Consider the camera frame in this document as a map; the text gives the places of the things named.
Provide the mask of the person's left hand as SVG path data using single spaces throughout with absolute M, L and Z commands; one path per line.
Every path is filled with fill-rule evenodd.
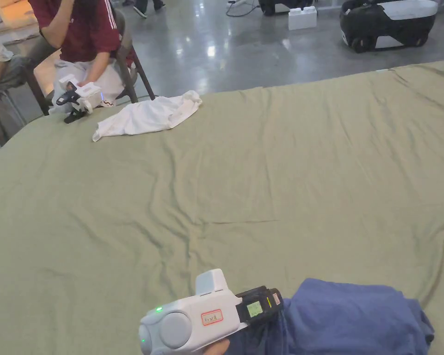
M 221 339 L 204 348 L 203 355 L 224 355 L 230 346 L 230 340 L 227 338 Z

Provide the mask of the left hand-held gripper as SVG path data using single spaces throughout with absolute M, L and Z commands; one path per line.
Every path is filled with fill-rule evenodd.
M 276 288 L 260 286 L 235 296 L 221 269 L 198 275 L 195 289 L 195 295 L 152 309 L 141 319 L 142 354 L 200 355 L 209 344 L 284 308 Z

